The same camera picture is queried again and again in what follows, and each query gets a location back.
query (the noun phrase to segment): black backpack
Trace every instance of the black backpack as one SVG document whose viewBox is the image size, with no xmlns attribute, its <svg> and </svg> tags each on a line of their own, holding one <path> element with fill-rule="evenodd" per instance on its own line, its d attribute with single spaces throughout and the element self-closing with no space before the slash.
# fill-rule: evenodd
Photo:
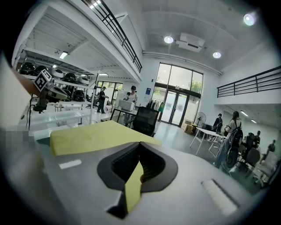
<svg viewBox="0 0 281 225">
<path fill-rule="evenodd" d="M 237 127 L 236 120 L 234 120 L 235 129 L 231 132 L 229 137 L 230 148 L 227 153 L 226 165 L 228 168 L 232 168 L 238 158 L 238 149 L 243 139 L 243 132 L 241 130 L 241 124 Z"/>
</svg>

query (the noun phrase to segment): cardboard box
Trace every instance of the cardboard box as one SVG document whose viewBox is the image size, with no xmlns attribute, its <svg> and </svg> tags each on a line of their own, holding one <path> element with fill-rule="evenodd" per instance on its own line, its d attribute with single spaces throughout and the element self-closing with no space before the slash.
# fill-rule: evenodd
<svg viewBox="0 0 281 225">
<path fill-rule="evenodd" d="M 187 125 L 184 132 L 187 134 L 191 134 L 192 129 L 193 129 L 192 125 Z"/>
<path fill-rule="evenodd" d="M 185 122 L 184 122 L 186 125 L 191 125 L 192 124 L 192 122 L 190 121 L 190 120 L 185 120 Z"/>
</svg>

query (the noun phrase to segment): air conditioning unit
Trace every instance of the air conditioning unit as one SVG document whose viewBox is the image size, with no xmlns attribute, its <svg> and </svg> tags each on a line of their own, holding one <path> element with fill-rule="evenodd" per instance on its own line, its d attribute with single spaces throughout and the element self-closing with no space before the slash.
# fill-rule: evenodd
<svg viewBox="0 0 281 225">
<path fill-rule="evenodd" d="M 194 52 L 199 52 L 204 43 L 205 41 L 203 39 L 188 33 L 181 33 L 180 40 L 176 41 L 176 44 L 178 44 L 180 48 Z"/>
</svg>

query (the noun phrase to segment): white shirt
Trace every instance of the white shirt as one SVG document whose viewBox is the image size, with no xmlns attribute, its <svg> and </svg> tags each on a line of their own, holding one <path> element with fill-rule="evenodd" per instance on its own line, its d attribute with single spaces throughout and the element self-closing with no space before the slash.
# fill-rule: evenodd
<svg viewBox="0 0 281 225">
<path fill-rule="evenodd" d="M 237 125 L 237 127 L 239 127 L 240 124 L 241 124 L 241 129 L 242 129 L 242 123 L 241 123 L 241 121 L 240 121 L 239 119 L 236 119 L 236 125 Z M 229 130 L 229 132 L 228 132 L 228 135 L 227 135 L 227 138 L 226 138 L 226 139 L 229 139 L 229 137 L 230 137 L 232 131 L 233 131 L 235 128 L 236 128 L 236 126 L 235 126 L 234 120 L 231 120 L 230 123 L 229 123 L 229 125 L 228 125 L 228 130 L 229 130 L 229 129 L 230 129 L 230 130 Z"/>
<path fill-rule="evenodd" d="M 137 102 L 137 98 L 138 98 L 138 95 L 136 93 L 130 94 L 129 98 L 128 98 L 128 101 L 133 102 L 135 100 L 135 102 Z"/>
</svg>

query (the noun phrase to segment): black metal railing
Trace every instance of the black metal railing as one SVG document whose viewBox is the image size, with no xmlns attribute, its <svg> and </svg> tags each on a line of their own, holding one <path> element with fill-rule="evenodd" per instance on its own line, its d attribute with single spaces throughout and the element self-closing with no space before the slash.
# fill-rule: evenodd
<svg viewBox="0 0 281 225">
<path fill-rule="evenodd" d="M 96 16 L 107 26 L 111 33 L 115 36 L 125 52 L 128 54 L 137 70 L 141 72 L 141 62 L 138 59 L 131 43 L 129 42 L 125 32 L 116 20 L 113 13 L 107 7 L 103 0 L 82 0 L 95 14 Z"/>
<path fill-rule="evenodd" d="M 217 97 L 269 91 L 281 88 L 281 66 L 220 87 Z"/>
</svg>

